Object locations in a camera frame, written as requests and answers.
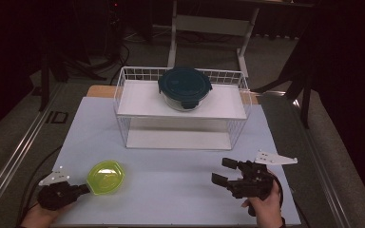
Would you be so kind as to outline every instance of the human hand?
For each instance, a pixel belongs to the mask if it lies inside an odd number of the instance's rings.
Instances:
[[[274,180],[271,193],[265,200],[260,198],[248,198],[241,207],[254,207],[259,228],[278,228],[283,225],[280,213],[280,192],[277,182]]]
[[[37,203],[28,210],[28,213],[23,219],[21,226],[27,228],[49,228],[52,222],[54,222],[65,211],[69,210],[70,207],[71,204],[57,211],[50,211],[48,209],[42,208],[41,205]]]

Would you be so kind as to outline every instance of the white paper sheet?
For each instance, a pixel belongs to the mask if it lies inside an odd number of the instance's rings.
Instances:
[[[256,218],[240,207],[244,199],[234,199],[229,191],[213,184],[211,174],[230,180],[239,178],[240,171],[221,166],[221,159],[253,161],[259,149],[276,151],[260,105],[253,105],[250,118],[231,151],[128,149],[118,129],[112,99],[86,97],[54,169],[64,166],[70,174],[70,184],[83,184],[96,163],[116,160],[125,170],[125,181],[113,194],[81,196],[55,224],[255,225]],[[282,167],[268,168],[283,186],[282,215],[286,223],[300,224]]]

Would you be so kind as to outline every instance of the dark green lid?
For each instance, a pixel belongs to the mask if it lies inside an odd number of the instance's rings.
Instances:
[[[174,67],[158,81],[159,92],[191,109],[212,89],[209,78],[194,68]]]

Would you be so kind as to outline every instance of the lime green bowl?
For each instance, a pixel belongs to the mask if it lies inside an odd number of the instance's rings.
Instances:
[[[116,161],[102,161],[88,173],[87,184],[94,195],[114,192],[123,182],[124,170]]]

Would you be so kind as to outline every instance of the wire basket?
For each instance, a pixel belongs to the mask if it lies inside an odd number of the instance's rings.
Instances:
[[[117,122],[125,145],[127,145],[128,132],[131,126],[131,120],[133,119],[133,117],[123,117],[118,115],[123,98],[125,82],[128,80],[157,82],[169,69],[171,68],[137,66],[125,66],[121,69],[114,95],[114,111],[117,116]],[[246,78],[240,71],[200,68],[197,68],[197,70],[205,76],[208,76],[212,85],[234,85],[237,86],[237,89],[239,90],[242,108],[245,112],[246,118],[245,120],[226,121],[226,128],[230,141],[230,147],[228,149],[233,149],[251,112],[252,100]]]

